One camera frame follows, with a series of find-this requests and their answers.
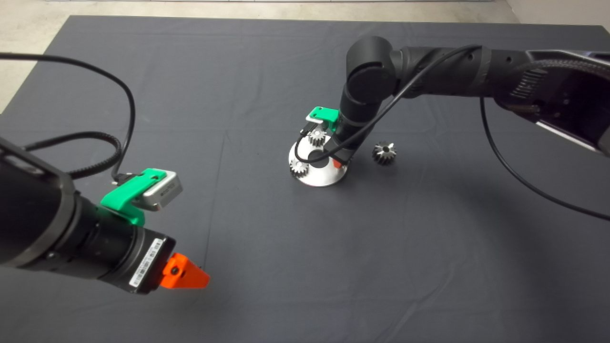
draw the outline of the floor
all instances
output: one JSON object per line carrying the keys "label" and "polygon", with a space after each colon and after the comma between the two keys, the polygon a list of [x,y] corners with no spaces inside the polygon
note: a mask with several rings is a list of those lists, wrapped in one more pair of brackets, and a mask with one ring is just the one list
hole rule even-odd
{"label": "floor", "polygon": [[[70,15],[518,23],[505,0],[356,3],[0,0],[0,13],[0,51],[32,53],[44,52]],[[0,112],[33,66],[33,62],[1,61]]]}

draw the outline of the metal gear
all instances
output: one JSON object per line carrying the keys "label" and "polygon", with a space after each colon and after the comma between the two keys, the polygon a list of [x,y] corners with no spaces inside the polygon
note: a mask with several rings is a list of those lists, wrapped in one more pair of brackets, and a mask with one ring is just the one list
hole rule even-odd
{"label": "metal gear", "polygon": [[303,176],[307,175],[307,172],[309,171],[309,164],[307,163],[303,163],[301,161],[299,161],[298,159],[294,159],[292,161],[290,161],[290,173],[292,174],[292,176],[298,178],[302,178]]}
{"label": "metal gear", "polygon": [[380,165],[389,165],[396,158],[394,143],[379,142],[373,148],[373,160]]}
{"label": "metal gear", "polygon": [[312,130],[310,133],[308,133],[309,136],[309,143],[313,146],[322,146],[325,142],[325,138],[326,138],[326,132],[324,132],[324,130],[315,128],[314,130]]}

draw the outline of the spur gear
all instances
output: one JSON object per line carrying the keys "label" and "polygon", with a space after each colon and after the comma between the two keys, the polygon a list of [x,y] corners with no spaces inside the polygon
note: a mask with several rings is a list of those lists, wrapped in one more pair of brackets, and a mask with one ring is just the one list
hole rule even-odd
{"label": "spur gear", "polygon": [[325,142],[326,132],[324,130],[315,128],[313,131],[308,133],[309,143],[313,146],[322,146]]}
{"label": "spur gear", "polygon": [[303,176],[307,175],[307,172],[309,171],[309,164],[307,163],[303,163],[301,161],[299,161],[298,159],[294,159],[292,161],[290,161],[290,173],[292,174],[292,176],[298,178],[302,178]]}
{"label": "spur gear", "polygon": [[389,165],[396,158],[394,143],[379,142],[373,148],[373,160],[380,165]]}

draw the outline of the wall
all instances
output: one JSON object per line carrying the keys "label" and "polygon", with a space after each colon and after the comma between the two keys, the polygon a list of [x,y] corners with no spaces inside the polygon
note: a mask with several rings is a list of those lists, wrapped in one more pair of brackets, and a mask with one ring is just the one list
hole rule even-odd
{"label": "wall", "polygon": [[506,0],[522,23],[604,25],[610,31],[610,0]]}

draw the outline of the cable connector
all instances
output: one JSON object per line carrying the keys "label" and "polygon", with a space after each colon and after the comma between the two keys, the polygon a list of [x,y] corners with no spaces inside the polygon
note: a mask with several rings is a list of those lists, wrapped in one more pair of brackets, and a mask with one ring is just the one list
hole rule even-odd
{"label": "cable connector", "polygon": [[317,126],[317,123],[308,121],[307,124],[305,124],[305,127],[299,132],[301,134],[301,137],[307,136],[307,134],[312,132]]}
{"label": "cable connector", "polygon": [[120,185],[126,183],[127,181],[131,180],[135,176],[136,176],[136,174],[133,174],[133,173],[119,174],[117,176],[117,180],[112,181],[112,184],[115,186],[120,186]]}

